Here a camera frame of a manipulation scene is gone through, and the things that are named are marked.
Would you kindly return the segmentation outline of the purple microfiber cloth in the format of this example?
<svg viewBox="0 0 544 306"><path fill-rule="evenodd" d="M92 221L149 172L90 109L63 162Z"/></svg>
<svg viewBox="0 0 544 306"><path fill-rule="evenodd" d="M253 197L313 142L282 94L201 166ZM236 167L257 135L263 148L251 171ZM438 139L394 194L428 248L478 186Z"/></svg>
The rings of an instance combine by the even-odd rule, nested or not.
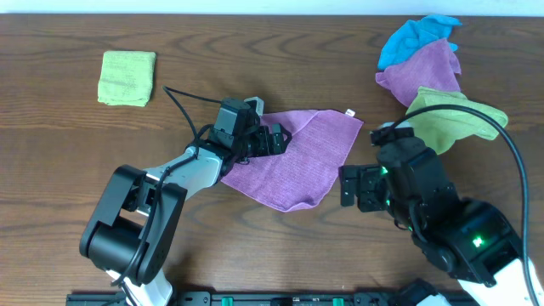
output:
<svg viewBox="0 0 544 306"><path fill-rule="evenodd" d="M363 126L361 120L336 110L265 114L261 123L279 123L292 134L286 151L237 164L221 182L283 213L319 205Z"/></svg>

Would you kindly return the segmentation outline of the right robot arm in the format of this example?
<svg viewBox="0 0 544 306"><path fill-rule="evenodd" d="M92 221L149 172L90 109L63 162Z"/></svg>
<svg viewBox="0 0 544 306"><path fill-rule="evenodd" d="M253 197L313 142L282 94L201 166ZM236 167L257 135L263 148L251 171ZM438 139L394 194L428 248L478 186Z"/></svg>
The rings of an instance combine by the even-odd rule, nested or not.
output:
<svg viewBox="0 0 544 306"><path fill-rule="evenodd" d="M384 211L411 233L437 269L457 280L481 305L537 305L538 283L525 276L522 240L489 202L461 198L435 151L417 137L381 144L377 163L342 166L341 204Z"/></svg>

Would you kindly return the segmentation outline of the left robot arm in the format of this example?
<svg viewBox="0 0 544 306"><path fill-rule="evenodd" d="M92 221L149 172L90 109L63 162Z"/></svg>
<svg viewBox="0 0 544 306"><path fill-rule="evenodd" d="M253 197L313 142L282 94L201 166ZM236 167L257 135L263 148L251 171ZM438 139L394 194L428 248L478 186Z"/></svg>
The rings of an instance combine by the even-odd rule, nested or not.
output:
<svg viewBox="0 0 544 306"><path fill-rule="evenodd" d="M169 305L173 286L162 266L184 203L215 185L236 163L286 152L292 135L259 124L227 134L208 124L183 155L158 167L118 167L80 240L79 252L122 289L126 305Z"/></svg>

